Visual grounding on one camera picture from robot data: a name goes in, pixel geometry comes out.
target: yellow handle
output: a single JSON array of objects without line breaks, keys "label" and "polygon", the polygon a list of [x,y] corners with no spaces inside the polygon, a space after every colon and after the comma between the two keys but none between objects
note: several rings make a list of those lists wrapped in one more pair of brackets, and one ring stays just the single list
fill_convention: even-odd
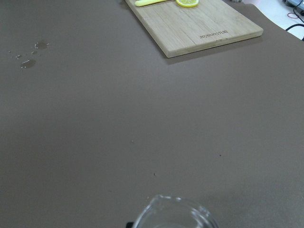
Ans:
[{"label": "yellow handle", "polygon": [[157,2],[162,2],[162,1],[167,1],[167,0],[138,0],[135,2],[135,6],[146,6],[146,5],[150,5],[150,4],[154,4]]}]

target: cable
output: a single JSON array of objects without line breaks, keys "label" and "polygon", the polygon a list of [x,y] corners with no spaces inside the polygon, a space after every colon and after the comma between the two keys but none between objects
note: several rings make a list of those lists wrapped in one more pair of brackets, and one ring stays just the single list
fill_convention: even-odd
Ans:
[{"label": "cable", "polygon": [[304,23],[304,20],[302,20],[302,19],[300,18],[300,16],[297,15],[296,12],[295,12],[295,9],[296,9],[299,5],[301,5],[302,2],[303,2],[303,0],[293,8],[293,12],[294,12],[294,14],[295,14],[295,15]]},{"label": "cable", "polygon": [[294,15],[294,13],[287,13],[287,17],[292,18],[292,19],[298,19],[299,16],[297,16],[296,18],[291,17],[290,15]]},{"label": "cable", "polygon": [[288,31],[289,29],[292,29],[293,27],[296,27],[296,26],[304,27],[304,24],[295,24],[295,25],[292,25],[292,26],[288,27],[288,28],[285,29],[285,30]]}]

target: lemon slice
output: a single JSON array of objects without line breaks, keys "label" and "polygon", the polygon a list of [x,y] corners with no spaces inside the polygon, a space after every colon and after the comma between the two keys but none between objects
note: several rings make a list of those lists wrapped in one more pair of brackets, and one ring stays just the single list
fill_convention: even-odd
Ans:
[{"label": "lemon slice", "polygon": [[199,0],[176,0],[176,2],[183,7],[195,7],[198,5]]}]

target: brand logo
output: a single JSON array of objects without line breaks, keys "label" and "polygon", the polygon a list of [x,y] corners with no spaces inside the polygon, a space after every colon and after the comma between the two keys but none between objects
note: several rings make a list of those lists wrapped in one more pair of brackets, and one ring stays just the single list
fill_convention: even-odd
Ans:
[{"label": "brand logo", "polygon": [[212,37],[212,36],[218,36],[220,34],[224,34],[224,33],[228,33],[227,30],[221,31],[221,32],[215,32],[215,33],[211,33],[211,34],[206,34],[203,36],[199,36],[199,38],[208,38],[208,37]]}]

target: red wire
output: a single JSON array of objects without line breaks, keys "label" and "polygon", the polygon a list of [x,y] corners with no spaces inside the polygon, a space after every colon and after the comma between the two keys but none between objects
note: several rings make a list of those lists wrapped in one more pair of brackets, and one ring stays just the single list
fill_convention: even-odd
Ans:
[{"label": "red wire", "polygon": [[296,18],[293,18],[293,17],[290,17],[290,16],[289,16],[289,14],[296,15],[295,13],[288,13],[288,14],[287,14],[287,17],[289,17],[289,18],[292,18],[292,19],[298,19],[298,18],[299,18],[299,16],[298,16],[298,15],[296,15]]}]

